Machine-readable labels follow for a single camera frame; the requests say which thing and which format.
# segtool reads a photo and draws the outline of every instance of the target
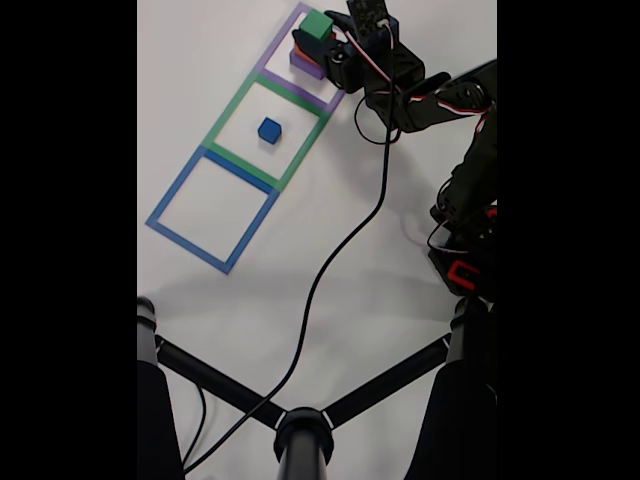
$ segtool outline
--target robotic arm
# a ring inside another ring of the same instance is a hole
[[[460,296],[479,295],[495,301],[498,198],[498,61],[492,60],[451,78],[440,72],[425,78],[423,62],[399,42],[399,22],[388,15],[383,0],[349,0],[351,16],[326,11],[347,37],[319,41],[294,30],[298,47],[318,63],[327,79],[347,93],[363,88],[366,104],[387,126],[389,75],[395,62],[397,92],[391,128],[414,133],[470,115],[479,122],[463,162],[441,188],[431,216],[451,232],[444,249],[431,247],[429,258]],[[388,19],[397,42],[391,50]]]

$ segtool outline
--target blue cube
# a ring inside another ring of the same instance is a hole
[[[282,133],[282,127],[278,122],[274,122],[269,117],[262,121],[262,125],[258,128],[258,135],[261,139],[269,142],[271,145],[275,145]]]

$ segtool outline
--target tripod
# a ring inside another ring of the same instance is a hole
[[[242,412],[250,411],[263,398],[155,335],[155,310],[149,300],[138,297],[137,312],[138,480],[183,479],[169,392],[158,363]],[[334,449],[333,430],[445,362],[434,381],[405,479],[426,478],[427,474],[431,479],[495,478],[496,396],[487,388],[481,362],[465,359],[465,352],[477,356],[477,339],[483,334],[475,332],[490,319],[482,301],[464,298],[456,306],[452,333],[321,411],[308,407],[286,411],[274,402],[265,403],[253,418],[276,432],[278,479],[326,479],[326,465]]]

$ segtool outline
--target tripod leg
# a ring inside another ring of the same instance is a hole
[[[447,364],[436,375],[405,480],[497,478],[497,399],[478,366],[487,337],[474,331],[486,328],[488,317],[477,299],[456,307]]]
[[[158,367],[151,302],[138,297],[137,479],[184,480],[169,389]]]

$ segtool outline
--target green cube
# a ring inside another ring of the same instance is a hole
[[[326,40],[331,33],[331,27],[333,27],[333,20],[317,10],[311,10],[300,24],[300,30],[313,35],[318,40]]]

